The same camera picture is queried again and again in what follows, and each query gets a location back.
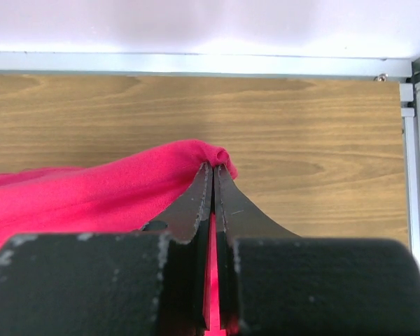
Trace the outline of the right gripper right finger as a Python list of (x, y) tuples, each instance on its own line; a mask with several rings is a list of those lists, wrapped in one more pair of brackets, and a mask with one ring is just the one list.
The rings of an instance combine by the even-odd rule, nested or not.
[(420, 335), (420, 272), (392, 239), (301, 237), (213, 171), (228, 335)]

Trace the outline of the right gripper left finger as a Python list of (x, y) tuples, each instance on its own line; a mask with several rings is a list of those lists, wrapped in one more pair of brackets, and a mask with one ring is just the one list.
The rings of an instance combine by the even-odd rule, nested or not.
[(0, 249), (0, 335), (203, 335), (212, 168), (129, 233), (19, 234)]

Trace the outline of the pink t shirt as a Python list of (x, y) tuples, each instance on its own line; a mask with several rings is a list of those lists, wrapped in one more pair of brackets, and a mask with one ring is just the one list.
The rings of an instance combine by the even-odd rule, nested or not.
[(200, 167), (227, 168), (228, 152), (184, 140), (91, 168), (0, 174), (0, 249), (23, 234), (129, 233), (162, 213), (192, 184)]

